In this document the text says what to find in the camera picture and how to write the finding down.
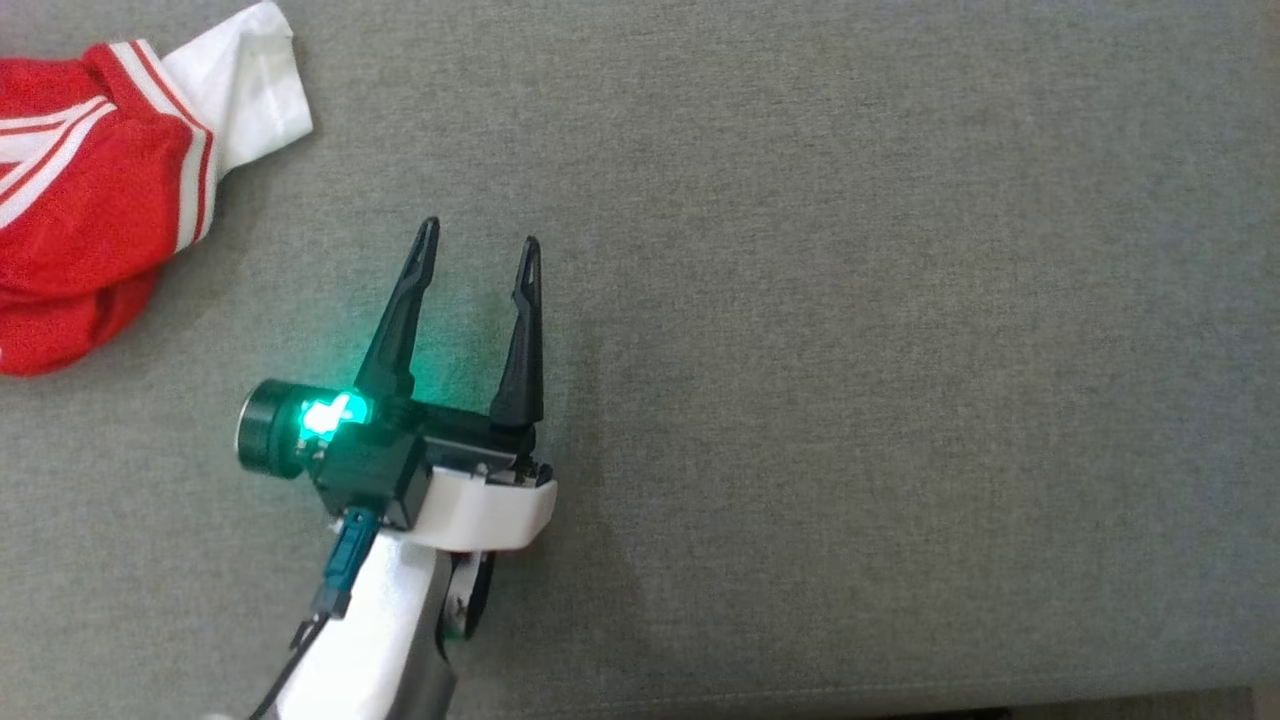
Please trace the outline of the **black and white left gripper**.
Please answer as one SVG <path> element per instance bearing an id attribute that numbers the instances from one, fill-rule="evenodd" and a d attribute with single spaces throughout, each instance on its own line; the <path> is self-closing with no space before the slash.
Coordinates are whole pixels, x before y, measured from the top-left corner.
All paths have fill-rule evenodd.
<path id="1" fill-rule="evenodd" d="M 424 295 L 433 282 L 440 222 L 419 227 L 355 379 L 365 397 L 410 397 Z M 489 418 L 413 401 L 410 425 L 426 442 L 426 495 L 408 542 L 452 553 L 529 547 L 558 500 L 550 465 L 535 457 L 543 419 L 541 249 L 525 240 L 512 290 L 516 320 Z"/>

